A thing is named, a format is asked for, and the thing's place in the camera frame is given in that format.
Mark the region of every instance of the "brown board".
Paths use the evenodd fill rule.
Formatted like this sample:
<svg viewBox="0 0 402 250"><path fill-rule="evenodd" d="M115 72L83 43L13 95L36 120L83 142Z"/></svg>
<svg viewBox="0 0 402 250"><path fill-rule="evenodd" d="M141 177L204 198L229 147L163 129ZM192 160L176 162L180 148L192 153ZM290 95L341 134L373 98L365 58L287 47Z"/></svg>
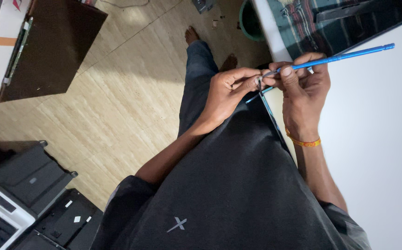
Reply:
<svg viewBox="0 0 402 250"><path fill-rule="evenodd" d="M33 0L32 24L0 102L67 92L107 14L74 0Z"/></svg>

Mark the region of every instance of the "white logo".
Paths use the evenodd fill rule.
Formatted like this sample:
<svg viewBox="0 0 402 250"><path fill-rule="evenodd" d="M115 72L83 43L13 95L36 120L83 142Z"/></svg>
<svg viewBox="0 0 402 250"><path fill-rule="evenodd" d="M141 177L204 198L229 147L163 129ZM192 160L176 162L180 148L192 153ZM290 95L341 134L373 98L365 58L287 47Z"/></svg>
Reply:
<svg viewBox="0 0 402 250"><path fill-rule="evenodd" d="M187 219L184 219L184 220L180 221L178 217L175 217L175 220L176 220L176 223L177 223L177 224L176 224L174 227L172 227L171 229L169 229L169 230L167 231L167 233L170 232L170 231L172 231L173 229L175 229L175 228L177 228L177 227L179 227L181 230L184 230L184 227L182 226L182 224L186 223L186 222L187 222Z"/></svg>

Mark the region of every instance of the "man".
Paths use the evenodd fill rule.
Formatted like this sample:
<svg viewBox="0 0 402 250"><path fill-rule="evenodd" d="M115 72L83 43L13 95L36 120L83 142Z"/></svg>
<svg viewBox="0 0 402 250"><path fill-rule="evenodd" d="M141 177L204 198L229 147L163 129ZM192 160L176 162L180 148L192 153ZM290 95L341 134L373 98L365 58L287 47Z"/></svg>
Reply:
<svg viewBox="0 0 402 250"><path fill-rule="evenodd" d="M219 73L192 27L186 41L178 139L119 184L92 249L370 249L321 145L295 145L297 168L263 103L244 103L268 70ZM322 57L307 53L294 64ZM226 64L234 68L236 58ZM313 66L313 74L287 62L270 65L279 67L281 74L264 78L263 86L283 90L291 137L317 141L327 65Z"/></svg>

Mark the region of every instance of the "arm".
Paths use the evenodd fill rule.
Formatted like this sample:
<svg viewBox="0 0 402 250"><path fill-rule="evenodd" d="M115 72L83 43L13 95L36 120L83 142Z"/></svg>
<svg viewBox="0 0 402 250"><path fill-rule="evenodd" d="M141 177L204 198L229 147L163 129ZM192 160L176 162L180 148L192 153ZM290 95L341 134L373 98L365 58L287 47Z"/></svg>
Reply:
<svg viewBox="0 0 402 250"><path fill-rule="evenodd" d="M324 54L306 53L294 61L295 65L324 58ZM330 88L327 64L293 71L286 62L272 63L270 70L282 67L274 78L264 78L267 85L274 85L283 91L283 120L292 138L313 142L319 139L318 122ZM323 148L295 145L298 171L318 201L330 202L348 211L346 202L335 185L326 165Z"/></svg>
<svg viewBox="0 0 402 250"><path fill-rule="evenodd" d="M256 90L255 78L259 74L257 69L239 68L212 77L205 108L197 121L187 132L145 163L135 176L148 183L161 184L206 134L231 116L245 94Z"/></svg>

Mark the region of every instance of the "sleeve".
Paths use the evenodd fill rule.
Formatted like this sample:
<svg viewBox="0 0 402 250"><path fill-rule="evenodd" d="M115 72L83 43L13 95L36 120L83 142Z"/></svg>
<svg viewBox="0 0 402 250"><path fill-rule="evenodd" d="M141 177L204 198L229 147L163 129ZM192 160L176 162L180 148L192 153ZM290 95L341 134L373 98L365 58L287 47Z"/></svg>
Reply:
<svg viewBox="0 0 402 250"><path fill-rule="evenodd" d="M363 230L348 213L332 203L320 202L320 205L337 229L348 249L371 250L368 235L365 230Z"/></svg>
<svg viewBox="0 0 402 250"><path fill-rule="evenodd" d="M121 181L109 198L90 249L109 249L121 231L131 232L156 190L156 186L133 175Z"/></svg>

